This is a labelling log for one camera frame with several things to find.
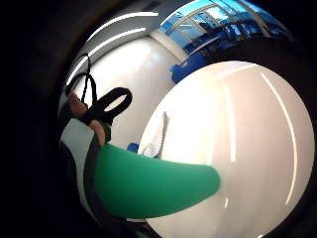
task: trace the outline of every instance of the black strap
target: black strap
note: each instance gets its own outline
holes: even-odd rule
[[[124,95],[125,99],[118,106],[110,111],[104,111],[112,102]],[[131,91],[128,88],[116,87],[101,97],[97,102],[93,103],[80,120],[88,125],[93,119],[100,119],[109,125],[112,125],[113,119],[126,110],[131,102]]]
[[[96,103],[97,101],[97,89],[96,89],[96,82],[93,79],[93,77],[91,76],[91,74],[89,74],[88,72],[81,72],[79,74],[77,74],[69,83],[69,85],[66,87],[65,89],[65,93],[66,96],[68,96],[68,94],[70,93],[70,91],[72,90],[73,86],[76,84],[76,82],[78,80],[80,80],[83,76],[86,76],[86,79],[90,79],[90,84],[91,84],[91,94],[92,94],[92,103]]]
[[[87,59],[88,59],[88,68],[87,68],[86,72],[90,74],[90,69],[91,69],[90,56],[89,56],[88,53],[84,53],[84,54],[80,55],[78,58],[80,59],[82,57],[87,57]],[[86,91],[87,91],[87,85],[88,85],[88,77],[86,76],[86,78],[85,78],[85,86],[83,88],[83,93],[82,93],[81,99],[80,99],[80,101],[82,103],[84,103],[84,104],[85,104],[85,96],[86,96]]]

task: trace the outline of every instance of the window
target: window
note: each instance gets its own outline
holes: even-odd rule
[[[177,27],[177,30],[192,41],[195,41],[196,39],[198,39],[200,36],[204,34],[190,21],[184,21],[182,24],[180,24]]]
[[[199,25],[202,29],[204,29],[206,32],[212,31],[212,26],[208,24],[203,18],[201,18],[199,15],[193,16],[192,21],[194,21],[197,25]]]
[[[205,7],[207,5],[211,5],[213,4],[212,1],[209,0],[196,0],[196,1],[192,1],[186,5],[184,5],[183,7],[181,7],[179,9],[179,12],[181,12],[184,16],[187,14],[192,13],[193,11],[195,11],[198,8],[202,8]]]
[[[198,13],[198,16],[203,19],[211,28],[217,28],[217,24],[204,12]]]
[[[167,21],[164,22],[164,24],[161,25],[159,28],[163,33],[166,33],[169,31],[169,29],[177,22],[179,21],[183,15],[180,12],[176,12],[173,14]]]
[[[214,17],[220,24],[229,19],[228,14],[220,7],[212,7],[206,10],[212,17]]]
[[[184,38],[178,31],[173,31],[169,35],[176,43],[178,43],[179,46],[184,48],[186,45],[188,45],[190,42]]]

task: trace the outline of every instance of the white wall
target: white wall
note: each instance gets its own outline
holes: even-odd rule
[[[142,38],[113,50],[93,65],[98,98],[118,86],[133,93],[130,107],[114,120],[112,144],[127,148],[129,143],[141,141],[152,113],[174,87],[169,69],[176,63],[180,61],[157,41]],[[75,89],[79,97],[82,88],[83,80]],[[90,86],[86,102],[91,103]]]

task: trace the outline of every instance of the blue object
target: blue object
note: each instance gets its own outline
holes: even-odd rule
[[[175,83],[179,83],[195,70],[198,70],[199,68],[206,65],[207,62],[205,58],[200,53],[195,53],[181,64],[175,64],[170,68],[169,71],[172,72],[171,79]]]
[[[128,148],[127,148],[128,151],[131,151],[131,152],[135,152],[137,153],[138,150],[139,150],[139,144],[137,143],[130,143]]]

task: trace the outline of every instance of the finger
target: finger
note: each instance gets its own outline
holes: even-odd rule
[[[70,92],[68,95],[68,104],[70,107],[71,112],[76,118],[80,118],[86,111],[87,107],[83,104],[79,98],[77,97],[76,93]]]
[[[89,124],[89,127],[95,131],[99,140],[99,144],[103,146],[106,142],[106,133],[101,124],[96,120],[92,120]]]

